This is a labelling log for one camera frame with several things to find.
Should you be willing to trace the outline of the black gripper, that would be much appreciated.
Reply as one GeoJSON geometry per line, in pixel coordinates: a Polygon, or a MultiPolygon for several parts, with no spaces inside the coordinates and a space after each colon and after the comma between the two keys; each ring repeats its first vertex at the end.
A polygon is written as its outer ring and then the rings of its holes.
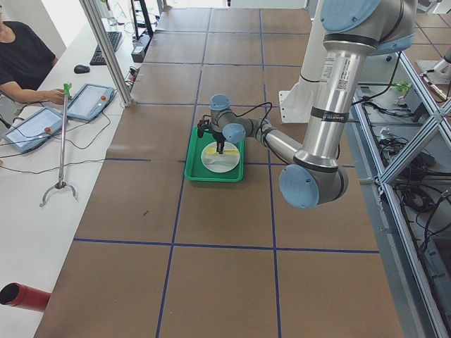
{"type": "Polygon", "coordinates": [[[223,154],[226,141],[225,137],[223,136],[222,132],[217,132],[215,130],[212,131],[212,135],[216,140],[216,153],[223,154]]]}

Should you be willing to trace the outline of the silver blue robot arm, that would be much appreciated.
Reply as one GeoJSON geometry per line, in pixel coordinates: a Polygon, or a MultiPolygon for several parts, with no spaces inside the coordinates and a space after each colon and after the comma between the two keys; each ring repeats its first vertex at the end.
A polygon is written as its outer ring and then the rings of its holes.
{"type": "Polygon", "coordinates": [[[296,208],[313,208],[340,198],[348,177],[336,159],[357,83],[367,57],[408,48],[414,39],[416,1],[324,1],[315,22],[325,30],[326,55],[309,123],[300,144],[266,118],[241,118],[223,94],[211,98],[214,137],[238,143],[255,137],[287,163],[279,177],[283,198],[296,208]]]}

